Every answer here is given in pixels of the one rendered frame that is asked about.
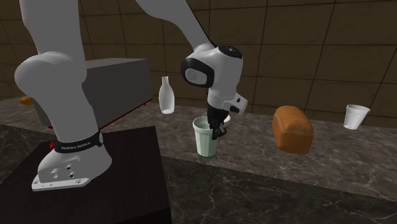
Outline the white cup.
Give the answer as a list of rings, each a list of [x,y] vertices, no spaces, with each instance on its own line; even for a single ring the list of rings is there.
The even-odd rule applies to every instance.
[[[349,130],[357,130],[369,112],[370,108],[348,104],[346,106],[344,127]]]

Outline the white bottle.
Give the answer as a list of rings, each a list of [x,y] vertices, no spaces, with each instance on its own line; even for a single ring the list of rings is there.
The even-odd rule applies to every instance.
[[[162,85],[159,90],[158,101],[160,110],[163,114],[171,114],[174,112],[175,98],[168,76],[162,77]]]

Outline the grey box appliance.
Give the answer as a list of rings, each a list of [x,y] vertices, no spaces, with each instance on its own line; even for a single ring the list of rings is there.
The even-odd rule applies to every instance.
[[[81,85],[61,87],[59,102],[33,99],[44,126],[56,131],[71,126],[97,130],[127,115],[153,98],[147,59],[108,58],[85,62],[87,76]]]

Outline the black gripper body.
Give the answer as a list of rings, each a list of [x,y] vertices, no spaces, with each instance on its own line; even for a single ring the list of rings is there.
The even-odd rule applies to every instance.
[[[218,129],[220,126],[224,127],[224,120],[227,118],[229,112],[223,109],[217,109],[211,105],[207,105],[207,121],[211,129]]]

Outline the pale green cup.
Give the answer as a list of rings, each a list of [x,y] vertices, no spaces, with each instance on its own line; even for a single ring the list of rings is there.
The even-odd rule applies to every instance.
[[[195,132],[197,153],[202,157],[212,157],[216,154],[218,140],[212,139],[212,129],[206,116],[194,119],[192,123]]]

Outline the brown bread loaf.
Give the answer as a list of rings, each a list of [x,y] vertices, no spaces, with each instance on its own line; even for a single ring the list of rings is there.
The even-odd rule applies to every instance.
[[[288,153],[307,154],[314,138],[314,129],[309,119],[294,106],[276,109],[272,131],[278,149]]]

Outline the dark robot stand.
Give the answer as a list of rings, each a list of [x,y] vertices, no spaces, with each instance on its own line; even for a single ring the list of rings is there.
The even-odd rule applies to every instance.
[[[0,224],[172,224],[156,128],[104,134],[111,167],[88,185],[32,191],[48,141],[0,184]]]

